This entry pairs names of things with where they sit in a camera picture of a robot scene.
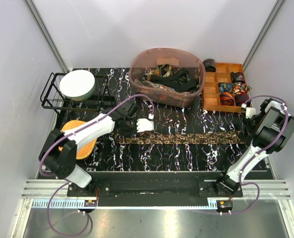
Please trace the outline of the brown floral patterned tie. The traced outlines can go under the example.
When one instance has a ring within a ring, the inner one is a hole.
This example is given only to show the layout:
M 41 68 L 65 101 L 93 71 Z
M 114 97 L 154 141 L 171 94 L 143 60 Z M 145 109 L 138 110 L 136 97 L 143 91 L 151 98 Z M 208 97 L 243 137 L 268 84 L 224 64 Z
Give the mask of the brown floral patterned tie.
M 115 140 L 119 144 L 245 144 L 246 139 L 241 131 L 223 131 L 210 133 L 192 134 L 161 134 L 150 131 L 137 133 L 131 136 L 120 134 L 115 135 Z

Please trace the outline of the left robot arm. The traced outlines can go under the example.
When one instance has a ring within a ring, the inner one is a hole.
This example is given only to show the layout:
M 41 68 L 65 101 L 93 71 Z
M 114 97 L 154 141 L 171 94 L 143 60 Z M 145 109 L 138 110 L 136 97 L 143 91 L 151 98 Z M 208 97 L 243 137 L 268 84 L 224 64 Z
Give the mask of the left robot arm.
M 60 131 L 52 130 L 39 155 L 40 166 L 50 171 L 43 176 L 54 175 L 78 186 L 78 191 L 84 196 L 91 196 L 95 192 L 92 177 L 76 164 L 76 156 L 85 145 L 110 134 L 117 127 L 126 130 L 137 129 L 137 123 L 132 120 L 137 107 L 132 100 L 125 100 L 114 108 L 105 109 L 94 119 L 73 129 Z

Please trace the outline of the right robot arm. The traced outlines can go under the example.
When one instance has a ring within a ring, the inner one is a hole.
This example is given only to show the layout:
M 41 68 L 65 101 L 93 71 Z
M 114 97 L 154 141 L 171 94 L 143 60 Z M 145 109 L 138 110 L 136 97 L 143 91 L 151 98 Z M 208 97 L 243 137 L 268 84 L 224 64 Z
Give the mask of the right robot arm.
M 247 174 L 261 160 L 281 151 L 294 133 L 294 116 L 288 113 L 286 103 L 279 98 L 264 100 L 259 114 L 255 114 L 255 109 L 248 107 L 247 102 L 241 107 L 245 110 L 251 142 L 241 158 L 214 183 L 213 191 L 221 197 L 239 191 Z

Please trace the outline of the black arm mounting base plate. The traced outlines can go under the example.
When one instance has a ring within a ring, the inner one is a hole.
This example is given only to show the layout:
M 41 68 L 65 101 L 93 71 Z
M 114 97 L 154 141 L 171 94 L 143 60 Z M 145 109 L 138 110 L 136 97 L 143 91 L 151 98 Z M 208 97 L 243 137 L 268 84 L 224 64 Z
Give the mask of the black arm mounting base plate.
M 68 197 L 89 197 L 99 189 L 100 197 L 119 193 L 179 194 L 200 197 L 242 197 L 241 185 L 223 172 L 90 172 L 90 191 L 72 184 Z

